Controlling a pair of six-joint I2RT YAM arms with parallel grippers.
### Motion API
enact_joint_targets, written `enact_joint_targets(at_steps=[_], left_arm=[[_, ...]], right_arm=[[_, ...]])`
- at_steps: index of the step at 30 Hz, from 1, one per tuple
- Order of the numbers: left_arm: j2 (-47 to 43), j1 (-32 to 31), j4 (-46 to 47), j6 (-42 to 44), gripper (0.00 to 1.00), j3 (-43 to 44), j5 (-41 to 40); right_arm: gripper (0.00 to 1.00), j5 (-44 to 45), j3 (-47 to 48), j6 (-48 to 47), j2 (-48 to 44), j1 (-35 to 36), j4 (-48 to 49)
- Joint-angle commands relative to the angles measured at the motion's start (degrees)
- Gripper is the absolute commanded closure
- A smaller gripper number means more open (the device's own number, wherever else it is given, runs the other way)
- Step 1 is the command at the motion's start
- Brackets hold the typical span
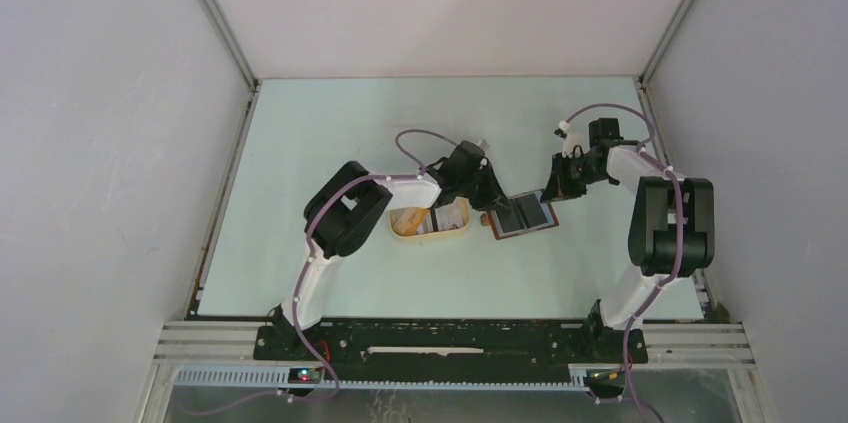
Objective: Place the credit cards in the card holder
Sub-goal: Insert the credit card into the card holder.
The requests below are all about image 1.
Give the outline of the brown leather card holder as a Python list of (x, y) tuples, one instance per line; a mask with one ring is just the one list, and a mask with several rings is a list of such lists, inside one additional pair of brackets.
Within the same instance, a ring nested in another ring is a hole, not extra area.
[(483, 213), (481, 224), (491, 230), (496, 240), (558, 227), (554, 208), (550, 202), (541, 199), (542, 193), (542, 189), (537, 189), (510, 197), (506, 207)]

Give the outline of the orange VIP card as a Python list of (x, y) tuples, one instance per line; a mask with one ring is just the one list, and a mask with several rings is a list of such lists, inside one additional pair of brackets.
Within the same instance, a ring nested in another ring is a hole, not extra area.
[(414, 236), (428, 216), (429, 210), (426, 208), (406, 208), (399, 210), (392, 229), (399, 236)]

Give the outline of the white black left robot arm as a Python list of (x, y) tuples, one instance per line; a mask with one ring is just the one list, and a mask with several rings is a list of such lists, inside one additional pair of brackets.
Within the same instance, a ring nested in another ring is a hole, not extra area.
[(312, 327), (323, 317), (341, 263), (365, 244), (385, 213), (436, 209), (458, 198), (479, 212), (508, 206), (485, 151), (467, 140), (434, 163), (420, 162), (413, 173), (373, 173), (357, 161), (345, 163), (304, 209), (305, 261), (272, 317), (278, 347), (292, 359), (312, 354)]

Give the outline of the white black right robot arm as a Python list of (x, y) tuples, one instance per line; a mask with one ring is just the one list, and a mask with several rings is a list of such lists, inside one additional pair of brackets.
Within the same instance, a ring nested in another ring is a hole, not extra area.
[(664, 290), (712, 263), (714, 186), (661, 164), (645, 143), (623, 138), (615, 118), (591, 122), (588, 137), (569, 121), (560, 122), (555, 134), (563, 148), (551, 158), (542, 201), (577, 199), (600, 182), (623, 185), (634, 196), (627, 236), (630, 265), (594, 304), (581, 335), (585, 354), (606, 361), (622, 343), (630, 343), (630, 334)]

